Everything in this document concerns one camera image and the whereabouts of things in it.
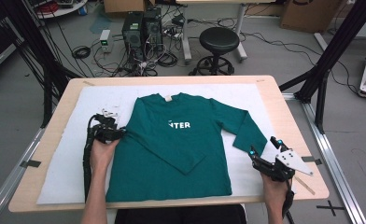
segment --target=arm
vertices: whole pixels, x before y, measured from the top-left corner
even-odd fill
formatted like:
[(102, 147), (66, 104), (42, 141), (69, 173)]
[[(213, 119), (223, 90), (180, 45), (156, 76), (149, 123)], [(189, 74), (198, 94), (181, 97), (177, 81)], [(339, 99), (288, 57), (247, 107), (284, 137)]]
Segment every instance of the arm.
[(116, 140), (107, 145), (96, 139), (93, 141), (91, 151), (92, 180), (84, 214), (81, 219), (82, 224), (107, 223), (105, 199), (106, 172), (118, 142), (119, 140)]
[(282, 224), (282, 207), (286, 199), (288, 186), (285, 182), (273, 181), (268, 175), (260, 174), (263, 184), (265, 206), (267, 207), (268, 213), (268, 223)]

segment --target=white power adapter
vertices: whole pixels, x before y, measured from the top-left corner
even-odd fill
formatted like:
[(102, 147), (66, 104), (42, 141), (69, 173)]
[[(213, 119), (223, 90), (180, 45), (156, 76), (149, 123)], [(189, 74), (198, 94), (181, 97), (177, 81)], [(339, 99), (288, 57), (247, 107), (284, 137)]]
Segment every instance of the white power adapter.
[(113, 49), (113, 39), (111, 38), (110, 30), (102, 31), (99, 41), (101, 42), (102, 51), (104, 53), (110, 53)]

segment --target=white board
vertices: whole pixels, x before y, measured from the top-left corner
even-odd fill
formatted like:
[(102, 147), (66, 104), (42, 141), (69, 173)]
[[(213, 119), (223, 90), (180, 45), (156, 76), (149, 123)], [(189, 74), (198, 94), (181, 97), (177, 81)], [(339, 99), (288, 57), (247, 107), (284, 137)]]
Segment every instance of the white board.
[[(125, 126), (131, 117), (137, 97), (159, 93), (161, 96), (184, 92), (214, 98), (223, 104), (248, 110), (267, 139), (274, 135), (259, 90), (254, 84), (198, 84), (160, 86), (103, 86), (86, 87), (67, 122), (41, 190), (37, 204), (84, 203), (82, 156), (90, 117), (101, 114), (102, 109), (118, 113), (119, 127)], [(223, 132), (232, 196), (262, 195), (262, 181), (258, 171), (251, 165), (247, 153), (232, 146), (235, 135)], [(267, 143), (262, 157), (275, 160), (275, 150)], [(109, 172), (106, 178), (108, 188)]]

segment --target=round stool seat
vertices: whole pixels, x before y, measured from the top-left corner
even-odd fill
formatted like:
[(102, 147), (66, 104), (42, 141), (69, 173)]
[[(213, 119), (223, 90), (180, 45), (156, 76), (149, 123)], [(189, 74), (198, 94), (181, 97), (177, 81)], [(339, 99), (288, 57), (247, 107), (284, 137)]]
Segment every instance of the round stool seat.
[(212, 27), (201, 33), (200, 43), (205, 49), (212, 53), (222, 55), (238, 47), (239, 37), (230, 29)]

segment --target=shirt sleeve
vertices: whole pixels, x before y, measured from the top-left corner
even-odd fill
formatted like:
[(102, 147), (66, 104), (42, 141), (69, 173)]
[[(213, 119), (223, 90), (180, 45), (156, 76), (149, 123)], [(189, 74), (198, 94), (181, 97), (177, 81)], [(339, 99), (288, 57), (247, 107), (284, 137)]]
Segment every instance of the shirt sleeve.
[(210, 99), (214, 110), (215, 120), (222, 129), (229, 133), (236, 134), (233, 146), (245, 152), (249, 152), (253, 146), (262, 154), (267, 139), (262, 134), (256, 122), (250, 117), (246, 110), (238, 109)]
[(134, 111), (126, 129), (127, 137), (133, 138), (184, 175), (205, 157), (204, 153), (192, 148), (185, 139), (168, 134), (168, 124), (160, 124), (140, 98), (135, 101)]

